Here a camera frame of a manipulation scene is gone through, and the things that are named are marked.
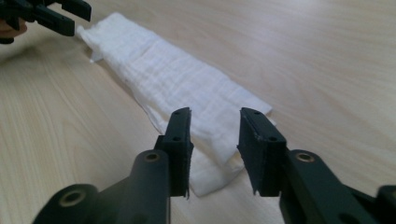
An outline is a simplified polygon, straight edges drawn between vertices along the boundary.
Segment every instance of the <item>wooden table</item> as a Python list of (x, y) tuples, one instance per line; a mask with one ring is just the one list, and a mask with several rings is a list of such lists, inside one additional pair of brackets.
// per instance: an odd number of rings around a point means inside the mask
[[(375, 195), (396, 183), (394, 1), (95, 0), (153, 30), (274, 107), (289, 148), (319, 154)], [(0, 46), (0, 223), (30, 223), (74, 183), (105, 189), (158, 132), (131, 91), (76, 37), (35, 23)], [(202, 198), (172, 201), (173, 223), (283, 223), (278, 198), (247, 173)]]

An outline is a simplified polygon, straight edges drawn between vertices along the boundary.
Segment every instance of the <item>light wood surface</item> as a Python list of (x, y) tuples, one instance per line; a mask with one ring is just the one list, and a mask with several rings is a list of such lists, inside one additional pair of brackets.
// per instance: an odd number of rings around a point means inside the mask
[[(95, 0), (153, 30), (274, 107), (290, 148), (313, 151), (345, 184), (396, 184), (396, 2)], [(0, 46), (0, 223), (30, 223), (74, 183), (104, 189), (157, 138), (131, 92), (90, 49), (29, 24)], [(277, 198), (226, 189), (172, 201), (173, 223), (283, 223)]]

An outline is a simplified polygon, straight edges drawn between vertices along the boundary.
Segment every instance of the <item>white towel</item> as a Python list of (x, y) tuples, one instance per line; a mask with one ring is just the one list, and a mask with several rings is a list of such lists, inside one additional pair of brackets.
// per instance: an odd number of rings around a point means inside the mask
[(243, 169), (237, 152), (239, 111), (267, 114), (271, 106), (153, 32), (114, 13), (78, 33), (103, 57), (144, 108), (160, 133), (173, 111), (192, 111), (190, 184), (197, 196), (221, 189)]

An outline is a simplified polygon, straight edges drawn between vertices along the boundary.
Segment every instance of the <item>tabletop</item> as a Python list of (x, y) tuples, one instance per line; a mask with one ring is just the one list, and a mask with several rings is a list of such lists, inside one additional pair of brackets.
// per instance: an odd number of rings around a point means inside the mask
[[(95, 0), (86, 28), (118, 11), (274, 109), (291, 149), (346, 185), (396, 183), (396, 2)], [(63, 12), (58, 6), (51, 7)], [(58, 190), (126, 177), (158, 132), (106, 62), (36, 23), (0, 46), (0, 223), (31, 223)], [(172, 223), (284, 223), (243, 172), (204, 197), (172, 199)]]

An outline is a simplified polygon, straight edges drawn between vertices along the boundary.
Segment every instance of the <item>cloth fold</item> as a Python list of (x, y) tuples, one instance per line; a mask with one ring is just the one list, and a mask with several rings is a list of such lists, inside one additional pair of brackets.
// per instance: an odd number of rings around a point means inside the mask
[(113, 13), (78, 34), (132, 90), (154, 127), (164, 133), (173, 111), (192, 111), (190, 183), (203, 196), (230, 183), (244, 165), (237, 152), (239, 110), (267, 114), (271, 106), (220, 70), (192, 57), (160, 36)]

